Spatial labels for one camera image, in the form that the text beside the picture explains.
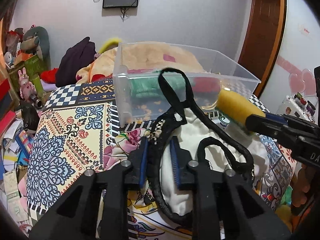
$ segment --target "dark purple clothing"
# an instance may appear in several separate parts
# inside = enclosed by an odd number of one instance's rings
[[[93,62],[96,54],[95,48],[95,44],[90,41],[90,37],[84,38],[72,48],[69,48],[56,73],[56,86],[63,87],[76,84],[76,73],[79,69],[87,67]]]

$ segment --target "orange box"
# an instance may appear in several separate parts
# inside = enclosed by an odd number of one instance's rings
[[[14,59],[13,65],[16,66],[20,62],[26,61],[27,59],[31,58],[32,56],[33,56],[33,54],[21,53]]]

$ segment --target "white fabric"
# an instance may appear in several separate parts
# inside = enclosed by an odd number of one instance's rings
[[[211,136],[223,142],[238,162],[245,162],[245,158],[234,147],[225,143],[217,134],[209,130],[189,108],[185,109],[185,115],[187,124],[177,128],[172,135],[178,137],[180,148],[188,150],[192,159],[196,160],[196,151],[200,141]],[[180,118],[178,114],[175,114],[175,117],[177,119]],[[247,147],[252,154],[255,164],[255,175],[268,172],[269,159],[266,149],[258,136],[242,136],[236,133],[236,131],[233,131],[232,134],[230,133],[230,136],[241,144],[244,142],[242,145]],[[210,162],[213,170],[223,172],[226,169],[228,161],[219,146],[209,146],[205,149],[205,152],[206,159]],[[190,191],[179,191],[174,183],[169,144],[166,145],[161,160],[160,185],[164,200],[174,213],[182,216],[192,211],[192,193]]]

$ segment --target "wooden door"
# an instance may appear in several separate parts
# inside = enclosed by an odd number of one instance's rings
[[[250,21],[239,64],[261,80],[259,97],[278,55],[284,30],[284,0],[252,0]]]

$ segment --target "patterned blanket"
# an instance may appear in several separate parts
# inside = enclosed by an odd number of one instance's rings
[[[268,110],[255,97],[249,99]],[[219,112],[209,118],[224,129],[229,120]],[[70,85],[50,95],[40,118],[28,166],[27,197],[30,225],[34,225],[52,204],[86,170],[103,171],[103,153],[136,128],[149,129],[153,121],[139,121],[119,127],[112,79]],[[296,161],[291,151],[260,135],[270,161],[268,173],[256,178],[254,190],[275,210],[293,176]],[[128,194],[130,239],[191,239],[191,232],[163,220],[148,187]]]

